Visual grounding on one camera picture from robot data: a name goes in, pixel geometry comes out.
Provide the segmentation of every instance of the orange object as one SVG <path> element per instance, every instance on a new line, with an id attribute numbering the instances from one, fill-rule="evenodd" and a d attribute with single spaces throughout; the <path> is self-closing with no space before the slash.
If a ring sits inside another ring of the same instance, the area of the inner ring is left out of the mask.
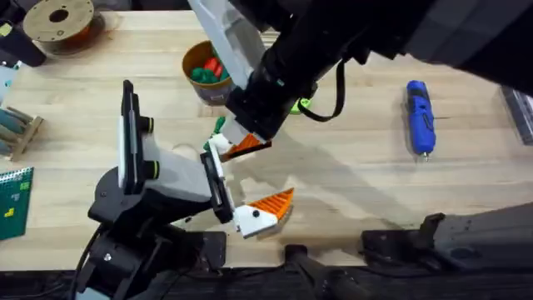
<path id="1" fill-rule="evenodd" d="M 220 65 L 220 63 L 218 63 L 217 58 L 216 57 L 211 57 L 211 58 L 207 59 L 206 63 L 203 65 L 203 68 L 215 72 L 215 70 L 217 70 L 217 67 L 219 65 Z"/>
<path id="2" fill-rule="evenodd" d="M 260 142 L 256 139 L 256 137 L 254 137 L 253 134 L 248 133 L 248 135 L 242 140 L 242 142 L 236 146 L 233 146 L 230 151 L 227 152 L 227 154 L 239 152 L 251 147 L 255 147 L 259 144 Z"/>
<path id="3" fill-rule="evenodd" d="M 261 200 L 248 203 L 247 205 L 253 208 L 261 209 L 267 213 L 272 213 L 276 215 L 278 220 L 281 220 L 291 206 L 293 194 L 294 188 L 289 188 L 284 192 L 265 197 Z"/>
<path id="4" fill-rule="evenodd" d="M 217 68 L 215 69 L 214 73 L 215 73 L 215 76 L 217 76 L 217 78 L 220 78 L 220 76 L 222 75 L 222 69 L 224 67 L 222 66 L 221 63 L 218 64 Z"/>

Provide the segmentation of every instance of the black mount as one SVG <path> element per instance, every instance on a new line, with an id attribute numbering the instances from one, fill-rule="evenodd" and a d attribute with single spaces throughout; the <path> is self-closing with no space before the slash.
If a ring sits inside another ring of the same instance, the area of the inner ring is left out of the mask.
<path id="1" fill-rule="evenodd" d="M 150 188 L 125 195 L 117 168 L 98 182 L 89 217 L 102 232 L 89 249 L 77 290 L 92 288 L 112 299 L 145 291 L 165 270 L 221 268 L 226 260 L 224 232 L 185 232 L 169 223 L 211 209 L 209 202 L 166 197 Z"/>

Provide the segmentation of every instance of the red object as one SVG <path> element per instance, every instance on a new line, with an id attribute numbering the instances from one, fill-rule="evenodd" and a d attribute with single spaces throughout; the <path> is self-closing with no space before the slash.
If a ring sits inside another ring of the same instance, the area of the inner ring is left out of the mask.
<path id="1" fill-rule="evenodd" d="M 203 68 L 215 72 L 219 65 L 220 65 L 220 63 L 218 63 L 217 58 L 216 57 L 211 57 L 211 58 L 207 59 L 206 64 L 203 65 Z"/>
<path id="2" fill-rule="evenodd" d="M 214 72 L 214 73 L 215 73 L 215 76 L 217 76 L 218 78 L 220 78 L 220 76 L 222 75 L 222 69 L 223 69 L 222 64 L 219 63 L 218 66 L 217 66 L 217 68 L 215 69 L 215 72 Z"/>

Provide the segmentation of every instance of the cup of colored objects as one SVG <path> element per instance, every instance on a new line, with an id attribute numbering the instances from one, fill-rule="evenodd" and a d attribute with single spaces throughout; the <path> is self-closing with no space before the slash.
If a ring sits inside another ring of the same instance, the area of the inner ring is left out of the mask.
<path id="1" fill-rule="evenodd" d="M 205 104 L 226 104 L 235 85 L 218 59 L 211 42 L 200 42 L 189 49 L 183 57 L 182 67 L 187 79 Z"/>

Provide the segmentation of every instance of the orange plastic piece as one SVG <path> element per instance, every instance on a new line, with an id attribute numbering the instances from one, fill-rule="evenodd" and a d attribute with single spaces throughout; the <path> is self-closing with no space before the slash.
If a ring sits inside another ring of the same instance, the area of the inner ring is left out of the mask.
<path id="1" fill-rule="evenodd" d="M 259 142 L 256 137 L 253 136 L 253 134 L 248 133 L 248 135 L 242 140 L 242 142 L 236 146 L 233 146 L 230 151 L 227 152 L 227 154 L 236 153 L 244 149 L 255 147 L 260 143 L 261 142 Z"/>
<path id="2" fill-rule="evenodd" d="M 248 203 L 248 206 L 261 209 L 267 213 L 276 215 L 278 220 L 281 220 L 285 213 L 289 210 L 292 202 L 292 195 L 294 194 L 294 188 L 289 188 L 284 192 L 274 194 L 269 197 L 265 197 L 261 200 L 257 200 L 252 203 Z"/>

